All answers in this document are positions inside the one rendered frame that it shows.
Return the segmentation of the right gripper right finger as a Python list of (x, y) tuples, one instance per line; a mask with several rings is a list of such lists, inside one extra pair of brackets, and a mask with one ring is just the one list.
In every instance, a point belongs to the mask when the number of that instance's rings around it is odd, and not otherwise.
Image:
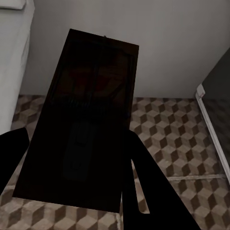
[[(201, 230), (138, 135), (120, 128), (124, 230)], [(150, 214), (139, 211), (133, 160)]]

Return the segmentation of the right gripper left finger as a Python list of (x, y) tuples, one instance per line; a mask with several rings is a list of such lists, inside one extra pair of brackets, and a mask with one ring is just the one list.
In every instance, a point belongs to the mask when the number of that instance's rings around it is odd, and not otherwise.
[(0, 195), (29, 147), (25, 127), (0, 136)]

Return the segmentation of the mousetrap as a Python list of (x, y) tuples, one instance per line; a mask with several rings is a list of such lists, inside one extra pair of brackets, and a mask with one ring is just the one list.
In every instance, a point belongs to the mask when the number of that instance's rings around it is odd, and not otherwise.
[(69, 30), (12, 197), (119, 213), (138, 53)]

